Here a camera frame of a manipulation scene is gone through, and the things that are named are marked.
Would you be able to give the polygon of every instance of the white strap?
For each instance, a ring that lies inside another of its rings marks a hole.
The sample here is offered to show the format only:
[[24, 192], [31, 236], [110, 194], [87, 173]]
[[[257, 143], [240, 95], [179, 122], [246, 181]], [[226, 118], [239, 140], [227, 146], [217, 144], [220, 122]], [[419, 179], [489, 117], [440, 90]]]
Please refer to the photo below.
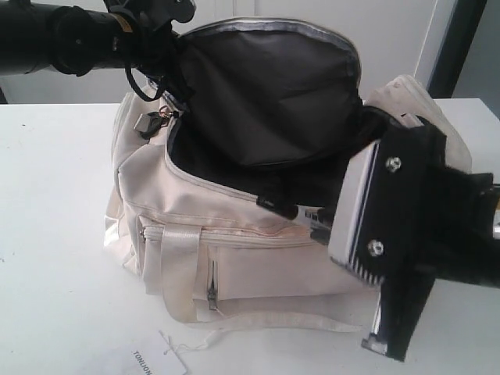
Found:
[[202, 229], [179, 224], [165, 225], [161, 268], [163, 300], [169, 314], [178, 322], [209, 330], [251, 330], [256, 328], [307, 328], [333, 332], [357, 332], [352, 326], [313, 314], [298, 312], [249, 312], [212, 322], [200, 322], [193, 302], [198, 247]]

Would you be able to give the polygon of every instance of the white table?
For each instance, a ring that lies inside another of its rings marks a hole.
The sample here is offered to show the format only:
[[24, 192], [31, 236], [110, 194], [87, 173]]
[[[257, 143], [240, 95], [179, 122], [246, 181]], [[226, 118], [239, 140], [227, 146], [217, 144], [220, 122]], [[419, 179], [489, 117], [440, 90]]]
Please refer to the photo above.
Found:
[[[439, 104], [470, 146], [474, 170], [500, 177], [495, 116], [478, 99]], [[139, 279], [101, 251], [116, 109], [0, 105], [2, 375], [70, 374], [156, 330], [176, 344], [206, 336], [172, 321]], [[368, 298], [361, 309], [371, 315], [372, 304]], [[500, 291], [437, 282], [405, 364], [362, 350], [364, 334], [237, 332], [180, 357], [193, 374], [498, 373]]]

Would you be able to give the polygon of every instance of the white bag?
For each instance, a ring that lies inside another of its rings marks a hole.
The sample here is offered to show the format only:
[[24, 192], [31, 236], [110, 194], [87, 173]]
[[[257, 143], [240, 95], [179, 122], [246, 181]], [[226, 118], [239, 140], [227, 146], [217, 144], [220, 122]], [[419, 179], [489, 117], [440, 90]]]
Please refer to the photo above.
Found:
[[165, 105], [178, 110], [132, 94], [120, 106], [106, 248], [191, 326], [357, 330], [331, 319], [328, 302], [366, 287], [333, 264], [306, 228], [258, 207], [254, 195], [176, 167], [167, 150], [175, 118], [150, 141], [141, 138], [134, 129], [140, 116]]

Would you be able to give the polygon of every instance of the screw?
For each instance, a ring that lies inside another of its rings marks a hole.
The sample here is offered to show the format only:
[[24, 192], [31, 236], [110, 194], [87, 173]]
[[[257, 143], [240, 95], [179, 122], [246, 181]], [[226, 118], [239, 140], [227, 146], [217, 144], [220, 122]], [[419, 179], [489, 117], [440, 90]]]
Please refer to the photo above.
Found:
[[372, 240], [368, 243], [368, 251], [373, 257], [384, 254], [384, 244], [377, 240]]
[[385, 162], [385, 167], [391, 173], [398, 172], [398, 170], [401, 168], [401, 165], [402, 165], [402, 161], [398, 157], [389, 158], [389, 159], [387, 159], [387, 162]]

